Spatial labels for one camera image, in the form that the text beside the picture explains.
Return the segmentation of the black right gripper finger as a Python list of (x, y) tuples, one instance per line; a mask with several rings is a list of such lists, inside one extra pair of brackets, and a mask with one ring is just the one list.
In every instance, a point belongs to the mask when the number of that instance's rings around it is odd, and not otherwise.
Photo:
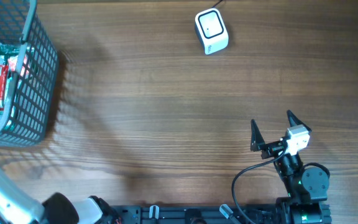
[(265, 141), (260, 133), (256, 121), (252, 119), (250, 124), (251, 124), (250, 150), (254, 152), (260, 151), (261, 150), (260, 147), (265, 144)]
[(300, 119), (298, 119), (291, 110), (287, 110), (287, 117), (288, 117), (288, 122), (290, 123), (291, 127), (294, 126), (298, 126), (298, 125), (303, 125), (308, 132), (311, 132), (311, 128), (308, 127), (304, 122), (302, 122)]

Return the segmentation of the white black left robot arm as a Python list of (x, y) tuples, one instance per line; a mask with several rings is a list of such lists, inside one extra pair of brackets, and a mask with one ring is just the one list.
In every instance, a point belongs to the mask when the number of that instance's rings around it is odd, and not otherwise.
[(0, 223), (88, 224), (122, 223), (103, 199), (90, 196), (78, 202), (55, 193), (39, 202), (21, 190), (0, 169)]

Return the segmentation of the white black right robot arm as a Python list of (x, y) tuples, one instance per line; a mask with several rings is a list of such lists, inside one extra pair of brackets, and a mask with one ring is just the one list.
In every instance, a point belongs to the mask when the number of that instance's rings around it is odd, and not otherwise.
[(287, 191), (276, 199), (280, 223), (331, 223), (328, 199), (330, 172), (317, 162), (303, 163), (300, 151), (309, 144), (311, 128), (287, 111), (290, 127), (278, 141), (266, 143), (255, 120), (251, 125), (251, 151), (260, 151), (262, 159), (272, 159)]

